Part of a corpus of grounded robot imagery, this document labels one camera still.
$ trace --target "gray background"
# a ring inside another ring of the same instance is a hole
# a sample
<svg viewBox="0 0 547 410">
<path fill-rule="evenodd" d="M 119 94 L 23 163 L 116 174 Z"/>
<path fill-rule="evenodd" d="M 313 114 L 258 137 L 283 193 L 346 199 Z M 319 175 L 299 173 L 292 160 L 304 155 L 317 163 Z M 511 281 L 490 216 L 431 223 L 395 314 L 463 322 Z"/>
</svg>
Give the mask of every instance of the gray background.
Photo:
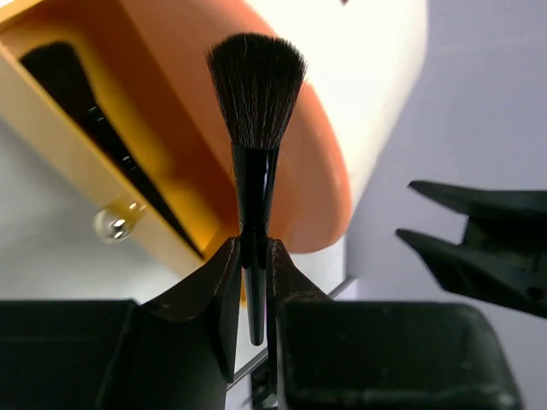
<svg viewBox="0 0 547 410">
<path fill-rule="evenodd" d="M 463 300 L 444 293 L 393 231 L 459 242 L 465 219 L 405 186 L 546 189 L 546 72 L 545 1 L 429 2 L 425 65 L 350 226 L 347 268 L 361 278 L 361 299 Z M 526 408 L 543 410 L 547 321 L 473 304 L 500 336 Z"/>
</svg>

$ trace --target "makeup brush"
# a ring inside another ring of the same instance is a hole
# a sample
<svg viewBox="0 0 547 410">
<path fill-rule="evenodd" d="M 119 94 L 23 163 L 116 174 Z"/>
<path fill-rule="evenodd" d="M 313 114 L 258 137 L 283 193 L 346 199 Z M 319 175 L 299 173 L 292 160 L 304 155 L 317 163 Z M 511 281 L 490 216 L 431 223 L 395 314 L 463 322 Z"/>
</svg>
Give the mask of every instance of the makeup brush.
<svg viewBox="0 0 547 410">
<path fill-rule="evenodd" d="M 73 46 L 62 41 L 42 45 L 28 52 L 20 61 L 68 116 L 84 129 L 93 142 L 124 173 L 163 219 L 203 259 L 202 252 L 191 240 L 101 110 Z"/>
<path fill-rule="evenodd" d="M 232 140 L 250 340 L 258 346 L 264 338 L 275 168 L 306 65 L 287 41 L 254 33 L 236 34 L 217 44 L 207 54 L 207 63 Z"/>
</svg>

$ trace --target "black brush handle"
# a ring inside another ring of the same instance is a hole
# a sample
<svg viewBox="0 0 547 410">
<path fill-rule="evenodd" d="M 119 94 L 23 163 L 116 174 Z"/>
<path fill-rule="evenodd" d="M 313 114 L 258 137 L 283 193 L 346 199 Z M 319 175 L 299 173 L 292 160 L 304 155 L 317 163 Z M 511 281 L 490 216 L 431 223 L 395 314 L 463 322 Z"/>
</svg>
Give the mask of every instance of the black brush handle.
<svg viewBox="0 0 547 410">
<path fill-rule="evenodd" d="M 241 265 L 244 269 L 250 341 L 264 339 L 266 248 L 279 148 L 249 149 L 232 145 L 238 192 Z"/>
<path fill-rule="evenodd" d="M 131 153 L 112 127 L 103 111 L 98 106 L 90 108 L 87 115 L 77 119 L 77 122 L 93 139 L 95 144 L 124 173 L 141 194 L 143 194 L 163 219 L 165 219 L 192 250 L 203 259 L 202 252 L 191 240 L 179 220 L 177 220 L 177 217 L 163 199 L 162 194 L 160 194 L 156 186 L 132 158 Z"/>
</svg>

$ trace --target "small glass sphere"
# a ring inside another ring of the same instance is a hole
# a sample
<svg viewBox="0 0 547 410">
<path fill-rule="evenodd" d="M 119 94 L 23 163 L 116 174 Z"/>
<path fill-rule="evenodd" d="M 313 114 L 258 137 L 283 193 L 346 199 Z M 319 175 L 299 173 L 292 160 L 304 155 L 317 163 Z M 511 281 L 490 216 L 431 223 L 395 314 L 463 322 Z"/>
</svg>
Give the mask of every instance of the small glass sphere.
<svg viewBox="0 0 547 410">
<path fill-rule="evenodd" d="M 93 227 L 97 236 L 105 243 L 118 243 L 126 239 L 133 229 L 133 223 L 103 208 L 95 215 Z"/>
</svg>

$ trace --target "brush bristles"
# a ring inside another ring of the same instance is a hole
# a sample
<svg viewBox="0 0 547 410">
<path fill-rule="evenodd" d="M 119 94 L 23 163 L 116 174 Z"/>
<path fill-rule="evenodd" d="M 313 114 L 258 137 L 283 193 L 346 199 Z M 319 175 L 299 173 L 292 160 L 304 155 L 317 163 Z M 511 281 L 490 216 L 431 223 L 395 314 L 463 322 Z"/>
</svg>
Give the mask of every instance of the brush bristles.
<svg viewBox="0 0 547 410">
<path fill-rule="evenodd" d="M 300 53 L 281 38 L 244 33 L 217 44 L 207 63 L 232 143 L 279 147 L 306 72 Z"/>
<path fill-rule="evenodd" d="M 24 55 L 21 64 L 74 120 L 97 105 L 84 68 L 69 43 L 41 45 Z"/>
</svg>

